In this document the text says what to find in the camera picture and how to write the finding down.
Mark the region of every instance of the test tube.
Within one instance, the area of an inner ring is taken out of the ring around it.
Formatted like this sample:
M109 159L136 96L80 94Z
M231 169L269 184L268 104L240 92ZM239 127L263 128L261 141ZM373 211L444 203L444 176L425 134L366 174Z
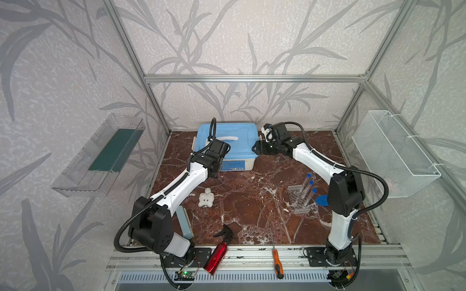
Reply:
M314 184L314 181L309 181L308 186L302 191L301 194L301 199L304 199L306 195L309 193L309 190L311 190L311 186Z
M306 201L304 201L304 206L306 206L309 201L311 201L312 196L317 192L316 188L312 188L312 191L309 193L309 196L306 198Z
M311 174L310 173L308 173L306 179L304 179L304 182L301 185L301 188L299 188L299 193L302 193L304 188L306 188L306 186L309 185L309 181L311 181Z

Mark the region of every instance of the wall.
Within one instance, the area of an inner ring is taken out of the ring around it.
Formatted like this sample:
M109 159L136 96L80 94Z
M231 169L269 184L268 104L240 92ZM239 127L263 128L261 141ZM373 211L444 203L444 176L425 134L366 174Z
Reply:
M466 1L418 1L371 80L465 186ZM351 136L367 110L365 93L340 137L352 163L365 168ZM365 181L368 199L381 193ZM427 291L463 290L466 215L439 181L408 198L388 199L376 214L392 243L401 243Z
M402 1L115 0L145 74L363 74ZM158 83L173 129L219 121L334 129L356 84Z
M0 290L95 290L166 135L99 1L0 1ZM109 113L144 118L105 198L50 188Z

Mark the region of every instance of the blue label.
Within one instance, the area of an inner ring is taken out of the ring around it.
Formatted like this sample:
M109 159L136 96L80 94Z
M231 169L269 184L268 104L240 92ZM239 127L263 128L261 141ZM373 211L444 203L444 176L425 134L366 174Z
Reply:
M221 171L244 171L245 161L223 161Z

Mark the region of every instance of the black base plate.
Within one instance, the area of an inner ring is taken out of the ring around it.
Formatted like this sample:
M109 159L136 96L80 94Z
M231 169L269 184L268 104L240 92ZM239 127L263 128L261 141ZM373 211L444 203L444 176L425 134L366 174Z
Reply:
M198 257L198 259L194 259L189 265L186 267L199 267L203 268L207 261L212 254L211 248L194 248L194 256ZM166 268L179 268L183 264L180 262L180 259L174 255L168 255L164 258L164 265Z
M325 247L309 247L304 249L304 254L307 256L309 261L309 267L333 267L325 259L325 249ZM352 248L351 251L343 258L343 261L339 266L344 267L345 260L348 260L352 266L356 266L356 255Z

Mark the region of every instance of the screwdriver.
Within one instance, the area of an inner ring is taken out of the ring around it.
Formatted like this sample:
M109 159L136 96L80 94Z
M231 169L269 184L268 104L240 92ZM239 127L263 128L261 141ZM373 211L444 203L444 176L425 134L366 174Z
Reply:
M272 249L272 254L275 260L275 273L277 274L277 278L283 279L283 267L281 266L280 259L278 258L278 251L275 249L274 236L272 235L272 229L269 228L269 230L270 230L270 237L272 238L272 245L274 246L274 248Z

